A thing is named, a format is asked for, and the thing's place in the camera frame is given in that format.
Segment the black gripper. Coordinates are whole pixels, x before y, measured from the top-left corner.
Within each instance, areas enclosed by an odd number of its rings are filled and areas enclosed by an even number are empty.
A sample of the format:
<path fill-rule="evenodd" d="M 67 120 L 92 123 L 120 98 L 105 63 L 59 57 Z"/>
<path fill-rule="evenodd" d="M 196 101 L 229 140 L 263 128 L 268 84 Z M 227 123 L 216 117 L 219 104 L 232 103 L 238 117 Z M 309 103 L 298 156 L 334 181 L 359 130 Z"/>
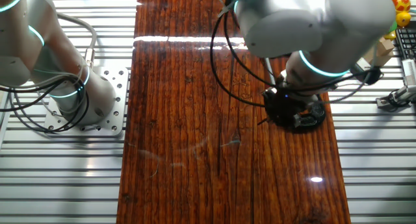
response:
<path fill-rule="evenodd" d="M 269 120 L 280 127 L 299 127 L 302 118 L 309 116 L 306 104 L 293 97 L 293 92 L 270 87 L 263 92 Z"/>

